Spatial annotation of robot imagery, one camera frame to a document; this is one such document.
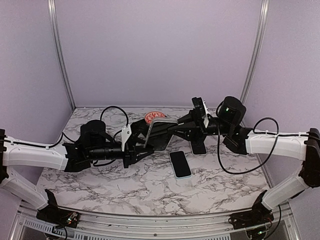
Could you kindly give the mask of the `clear magsafe phone case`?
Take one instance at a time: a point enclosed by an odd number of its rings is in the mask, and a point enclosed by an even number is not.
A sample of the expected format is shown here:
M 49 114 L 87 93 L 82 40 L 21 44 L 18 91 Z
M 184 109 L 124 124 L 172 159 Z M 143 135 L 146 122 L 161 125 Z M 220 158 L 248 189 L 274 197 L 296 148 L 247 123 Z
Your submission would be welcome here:
M 145 139 L 145 143 L 144 143 L 144 147 L 145 148 L 151 148 L 152 146 L 150 145 L 147 145 L 147 140 L 149 138 L 149 134 L 151 132 L 151 128 L 153 127 L 153 125 L 155 125 L 156 123 L 165 123 L 165 124 L 173 124 L 173 126 L 177 126 L 178 125 L 178 121 L 173 119 L 173 118 L 167 118 L 167 117 L 157 117 L 157 118 L 154 118 L 152 120 L 152 122 L 150 123 L 150 126 L 149 126 L 149 130 L 148 130 L 148 133 L 147 133 L 147 136 L 146 136 L 146 139 Z

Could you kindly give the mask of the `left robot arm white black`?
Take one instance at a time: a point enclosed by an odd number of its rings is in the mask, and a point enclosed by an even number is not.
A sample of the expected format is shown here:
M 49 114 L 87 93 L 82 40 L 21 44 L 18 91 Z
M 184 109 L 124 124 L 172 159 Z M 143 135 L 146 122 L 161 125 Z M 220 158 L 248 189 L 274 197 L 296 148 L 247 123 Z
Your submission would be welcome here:
M 106 132 L 106 124 L 101 120 L 91 120 L 80 127 L 80 136 L 75 142 L 43 145 L 22 142 L 0 131 L 0 186 L 17 197 L 33 205 L 39 212 L 58 223 L 63 219 L 63 211 L 58 208 L 56 198 L 49 190 L 37 188 L 21 175 L 13 166 L 33 166 L 56 169 L 66 173 L 78 173 L 89 169 L 95 161 L 123 161 L 128 168 L 154 153 L 151 145 L 142 145 L 135 140 L 130 125 L 121 129 L 121 141 L 115 141 Z

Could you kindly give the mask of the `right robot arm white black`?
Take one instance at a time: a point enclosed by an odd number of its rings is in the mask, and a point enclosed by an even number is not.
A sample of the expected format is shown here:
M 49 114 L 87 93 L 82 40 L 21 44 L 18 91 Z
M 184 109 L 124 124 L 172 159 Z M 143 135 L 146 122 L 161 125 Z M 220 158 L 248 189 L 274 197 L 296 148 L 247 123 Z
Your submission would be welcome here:
M 243 127 L 241 122 L 246 113 L 242 102 L 227 96 L 219 104 L 216 116 L 209 114 L 205 102 L 200 97 L 192 98 L 194 108 L 180 119 L 176 126 L 169 127 L 168 133 L 192 142 L 195 146 L 204 146 L 207 136 L 224 137 L 218 140 L 231 152 L 239 155 L 266 154 L 300 160 L 301 169 L 261 193 L 248 212 L 247 219 L 258 224 L 267 213 L 288 199 L 294 198 L 308 188 L 320 186 L 320 132 L 310 128 L 306 132 L 281 133 L 262 131 L 254 127 Z

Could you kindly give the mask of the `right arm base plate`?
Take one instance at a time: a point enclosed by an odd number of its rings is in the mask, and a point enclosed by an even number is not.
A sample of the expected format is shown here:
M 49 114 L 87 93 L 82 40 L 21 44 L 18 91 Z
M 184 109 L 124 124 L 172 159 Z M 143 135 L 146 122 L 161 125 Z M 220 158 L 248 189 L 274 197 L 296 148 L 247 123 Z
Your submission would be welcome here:
M 265 223 L 272 223 L 274 216 L 271 212 L 262 214 L 253 210 L 233 213 L 229 216 L 228 222 L 234 230 L 253 227 Z

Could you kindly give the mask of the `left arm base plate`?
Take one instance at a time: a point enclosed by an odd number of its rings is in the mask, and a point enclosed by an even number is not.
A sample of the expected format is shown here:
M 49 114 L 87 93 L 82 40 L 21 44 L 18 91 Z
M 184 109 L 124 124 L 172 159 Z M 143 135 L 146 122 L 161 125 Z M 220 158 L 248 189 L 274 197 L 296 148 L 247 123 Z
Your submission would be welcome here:
M 79 223 L 80 214 L 76 211 L 60 208 L 44 208 L 38 210 L 36 218 L 63 227 L 76 228 Z

